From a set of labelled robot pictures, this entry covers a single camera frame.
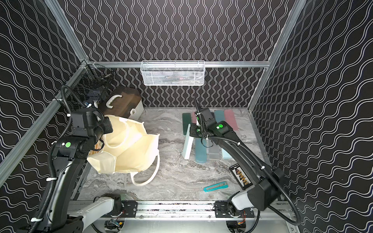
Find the light blue pencil case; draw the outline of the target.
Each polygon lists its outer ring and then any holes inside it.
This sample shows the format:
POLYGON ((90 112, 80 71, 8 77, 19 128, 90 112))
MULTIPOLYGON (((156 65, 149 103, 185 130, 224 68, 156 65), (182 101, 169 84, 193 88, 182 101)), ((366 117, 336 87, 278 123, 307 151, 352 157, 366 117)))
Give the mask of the light blue pencil case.
POLYGON ((232 156, 225 149, 221 149, 222 159, 233 159, 232 156))

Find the teal translucent pencil case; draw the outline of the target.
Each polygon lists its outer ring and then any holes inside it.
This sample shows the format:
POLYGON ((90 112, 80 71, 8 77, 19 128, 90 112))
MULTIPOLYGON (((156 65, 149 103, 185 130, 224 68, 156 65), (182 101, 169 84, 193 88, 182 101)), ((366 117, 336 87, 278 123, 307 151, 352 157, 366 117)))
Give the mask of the teal translucent pencil case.
POLYGON ((223 110, 215 110, 214 116, 217 123, 225 121, 225 114, 223 110))

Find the teal utility knife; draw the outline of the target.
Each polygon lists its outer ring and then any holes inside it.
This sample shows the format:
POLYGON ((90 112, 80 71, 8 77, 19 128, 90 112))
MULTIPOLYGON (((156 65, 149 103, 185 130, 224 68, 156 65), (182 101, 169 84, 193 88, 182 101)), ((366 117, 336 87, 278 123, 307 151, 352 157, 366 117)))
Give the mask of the teal utility knife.
POLYGON ((220 182, 220 183, 216 183, 216 184, 204 187, 203 191, 204 192, 212 192, 212 191, 216 191, 216 190, 219 190, 219 189, 226 189, 228 187, 229 187, 229 185, 228 185, 227 182, 220 182))

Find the white pencil case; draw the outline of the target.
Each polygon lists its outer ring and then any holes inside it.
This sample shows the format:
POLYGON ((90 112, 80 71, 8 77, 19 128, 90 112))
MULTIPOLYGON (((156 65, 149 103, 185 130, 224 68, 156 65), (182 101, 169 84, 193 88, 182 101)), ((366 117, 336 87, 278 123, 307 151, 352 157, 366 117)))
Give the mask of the white pencil case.
POLYGON ((189 160, 190 158, 191 149, 192 149, 192 145, 194 141, 194 138, 190 136, 190 128, 191 128, 191 124, 189 124, 187 127, 187 133, 186 133, 183 152, 182 152, 182 157, 185 160, 189 160))

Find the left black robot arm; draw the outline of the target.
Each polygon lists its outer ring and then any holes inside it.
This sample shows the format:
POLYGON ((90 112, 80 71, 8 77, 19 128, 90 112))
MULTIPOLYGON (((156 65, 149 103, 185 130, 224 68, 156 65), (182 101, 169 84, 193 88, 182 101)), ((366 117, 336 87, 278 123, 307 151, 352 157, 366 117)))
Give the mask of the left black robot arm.
POLYGON ((88 154, 95 151, 96 144, 102 136, 113 132, 112 124, 107 116, 94 107, 87 107, 79 101, 81 108, 72 111, 66 93, 79 100, 73 89, 67 85, 60 88, 61 99, 70 119, 66 132, 52 144, 48 152, 49 177, 37 214, 28 225, 20 227, 19 233, 81 233, 83 231, 82 216, 68 215, 77 177, 85 164, 88 154))

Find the green pencil case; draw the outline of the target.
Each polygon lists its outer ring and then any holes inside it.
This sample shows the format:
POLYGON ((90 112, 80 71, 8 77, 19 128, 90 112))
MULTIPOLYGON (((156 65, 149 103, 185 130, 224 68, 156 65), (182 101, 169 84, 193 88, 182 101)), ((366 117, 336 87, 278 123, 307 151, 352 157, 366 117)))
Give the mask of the green pencil case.
POLYGON ((182 114, 182 124, 183 124, 183 135, 186 136, 188 126, 191 124, 191 113, 182 114))

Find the cream canvas tote bag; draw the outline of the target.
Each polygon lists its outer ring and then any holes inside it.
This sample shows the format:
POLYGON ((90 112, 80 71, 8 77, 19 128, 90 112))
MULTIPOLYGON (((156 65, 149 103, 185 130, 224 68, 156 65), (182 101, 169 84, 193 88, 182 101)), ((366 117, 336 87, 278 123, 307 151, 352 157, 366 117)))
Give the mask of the cream canvas tote bag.
POLYGON ((160 167, 159 134, 148 134, 143 122, 108 115, 113 132, 102 136, 102 149, 90 153, 87 161, 100 174, 130 174, 135 186, 145 186, 156 176, 160 167), (147 170, 153 162, 156 167, 151 177, 137 183, 134 176, 147 170))

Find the pale blue translucent pencil case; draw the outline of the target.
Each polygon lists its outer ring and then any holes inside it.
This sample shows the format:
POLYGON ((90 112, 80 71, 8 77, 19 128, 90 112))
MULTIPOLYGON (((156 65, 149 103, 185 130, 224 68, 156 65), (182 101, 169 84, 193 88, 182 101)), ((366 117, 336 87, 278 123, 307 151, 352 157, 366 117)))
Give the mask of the pale blue translucent pencil case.
POLYGON ((205 139, 195 139, 195 162, 204 164, 207 162, 207 142, 205 139))

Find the grey pencil case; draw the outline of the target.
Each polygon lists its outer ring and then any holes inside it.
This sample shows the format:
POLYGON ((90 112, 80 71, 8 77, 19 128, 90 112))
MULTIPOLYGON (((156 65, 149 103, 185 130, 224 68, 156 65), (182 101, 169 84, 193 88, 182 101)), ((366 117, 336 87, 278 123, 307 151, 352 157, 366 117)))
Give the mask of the grey pencil case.
POLYGON ((220 147, 210 139, 207 141, 207 154, 209 160, 221 159, 220 147))

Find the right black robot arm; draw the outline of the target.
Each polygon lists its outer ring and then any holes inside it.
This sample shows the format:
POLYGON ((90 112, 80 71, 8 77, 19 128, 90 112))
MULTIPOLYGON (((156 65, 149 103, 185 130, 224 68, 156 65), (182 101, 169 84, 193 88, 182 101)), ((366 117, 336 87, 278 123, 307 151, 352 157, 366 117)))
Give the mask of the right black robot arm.
POLYGON ((298 226, 301 217, 296 205, 284 190, 285 175, 281 169, 273 169, 259 159, 238 137, 233 128, 225 121, 217 122, 207 107, 201 107, 196 97, 193 98, 196 107, 197 124, 191 126, 190 135, 201 140, 210 140, 213 144, 227 151, 238 163, 250 184, 242 192, 228 199, 228 208, 232 212, 255 208, 258 212, 272 210, 286 222, 298 226), (281 195, 289 203, 295 219, 285 216, 272 206, 281 195))

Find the pink pencil case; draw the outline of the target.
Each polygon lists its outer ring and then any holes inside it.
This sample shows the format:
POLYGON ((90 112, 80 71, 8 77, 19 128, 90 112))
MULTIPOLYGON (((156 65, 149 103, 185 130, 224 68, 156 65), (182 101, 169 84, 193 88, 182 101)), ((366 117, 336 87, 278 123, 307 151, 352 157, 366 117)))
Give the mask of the pink pencil case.
POLYGON ((194 112, 191 113, 191 123, 193 124, 197 123, 197 118, 194 112))
POLYGON ((234 111, 231 109, 224 110, 225 121, 232 127, 234 131, 238 131, 239 127, 236 121, 234 111))

